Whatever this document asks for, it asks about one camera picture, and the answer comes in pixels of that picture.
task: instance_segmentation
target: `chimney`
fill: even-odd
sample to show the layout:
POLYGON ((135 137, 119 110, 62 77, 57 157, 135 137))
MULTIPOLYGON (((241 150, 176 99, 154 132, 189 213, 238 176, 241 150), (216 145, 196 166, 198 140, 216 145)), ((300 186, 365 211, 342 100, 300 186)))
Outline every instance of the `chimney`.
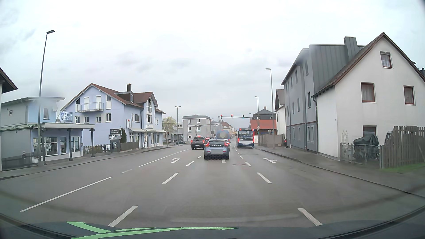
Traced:
POLYGON ((355 37, 344 37, 344 45, 346 47, 347 53, 347 62, 349 62, 353 57, 360 51, 357 46, 357 40, 355 37))

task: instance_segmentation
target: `black pickup truck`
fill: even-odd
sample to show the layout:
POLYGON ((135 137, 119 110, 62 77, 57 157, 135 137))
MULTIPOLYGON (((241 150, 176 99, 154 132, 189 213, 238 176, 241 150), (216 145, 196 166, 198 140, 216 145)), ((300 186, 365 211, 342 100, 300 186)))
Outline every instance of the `black pickup truck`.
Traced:
POLYGON ((205 142, 204 137, 196 136, 195 138, 193 138, 193 140, 190 141, 190 146, 192 147, 192 150, 196 148, 204 148, 205 147, 204 142, 205 142))

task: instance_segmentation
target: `bus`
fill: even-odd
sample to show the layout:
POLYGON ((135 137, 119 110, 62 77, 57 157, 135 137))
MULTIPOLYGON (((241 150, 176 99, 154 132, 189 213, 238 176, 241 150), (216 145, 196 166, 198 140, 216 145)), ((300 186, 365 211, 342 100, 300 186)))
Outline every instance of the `bus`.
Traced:
POLYGON ((250 147, 254 148, 254 130, 250 128, 240 128, 237 136, 238 144, 237 147, 250 147))

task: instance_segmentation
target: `sign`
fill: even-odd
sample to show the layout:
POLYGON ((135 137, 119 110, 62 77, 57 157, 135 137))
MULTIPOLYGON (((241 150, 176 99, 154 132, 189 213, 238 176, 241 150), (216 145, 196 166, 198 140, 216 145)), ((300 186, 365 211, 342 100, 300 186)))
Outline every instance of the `sign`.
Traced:
POLYGON ((110 134, 109 140, 114 140, 114 139, 121 139, 121 135, 120 134, 110 134))
POLYGON ((72 122, 72 112, 60 112, 59 113, 60 121, 71 121, 72 122))
POLYGON ((110 134, 119 134, 119 128, 111 129, 110 134))

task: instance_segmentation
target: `grass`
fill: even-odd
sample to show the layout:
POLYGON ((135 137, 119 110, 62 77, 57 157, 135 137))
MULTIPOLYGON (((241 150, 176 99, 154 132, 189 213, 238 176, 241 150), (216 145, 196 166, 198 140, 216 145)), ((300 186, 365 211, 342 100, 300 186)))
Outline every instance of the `grass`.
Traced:
POLYGON ((395 172, 395 173, 407 173, 407 172, 416 170, 418 168, 423 168, 423 167, 425 167, 425 163, 416 163, 416 164, 401 166, 398 168, 384 168, 382 169, 382 171, 395 172))

